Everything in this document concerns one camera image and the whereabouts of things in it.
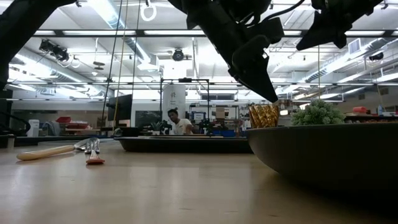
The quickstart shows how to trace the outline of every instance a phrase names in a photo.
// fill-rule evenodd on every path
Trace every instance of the dark planter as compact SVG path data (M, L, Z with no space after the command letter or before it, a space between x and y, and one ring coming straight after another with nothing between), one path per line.
M339 124L252 129L248 141L265 165L325 190L398 189L398 124Z
M115 138L129 152L179 153L252 153L245 138L195 138L148 136L146 138Z

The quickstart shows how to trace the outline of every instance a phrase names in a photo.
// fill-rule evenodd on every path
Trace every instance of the gold vase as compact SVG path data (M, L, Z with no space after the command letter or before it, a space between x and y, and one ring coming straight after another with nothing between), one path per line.
M252 128L274 128L278 126L279 108L273 105L249 107Z

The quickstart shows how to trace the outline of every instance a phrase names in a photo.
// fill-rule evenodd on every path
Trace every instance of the white shirt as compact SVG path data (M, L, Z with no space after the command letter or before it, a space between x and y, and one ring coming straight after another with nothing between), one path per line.
M180 119L180 121L177 124L175 124L174 134L175 135L193 134L192 132L187 133L188 125L192 125L188 119Z

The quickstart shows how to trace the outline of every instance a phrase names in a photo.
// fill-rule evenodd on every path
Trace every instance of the person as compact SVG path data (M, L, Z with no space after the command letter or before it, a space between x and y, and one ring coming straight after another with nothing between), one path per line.
M178 112L175 109L171 109L167 112L170 120L175 124L174 134L176 135L184 135L184 134L193 134L192 129L193 126L188 119L180 119L178 118Z

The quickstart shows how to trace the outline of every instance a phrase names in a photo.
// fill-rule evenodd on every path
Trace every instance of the green succulent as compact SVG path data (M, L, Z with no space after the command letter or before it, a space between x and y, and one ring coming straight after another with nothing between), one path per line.
M314 124L343 124L345 116L331 103L314 100L305 110L299 110L292 115L294 126Z
M161 122L152 122L150 124L152 126L152 128L154 129L154 131L160 131L161 127L162 127L162 123Z

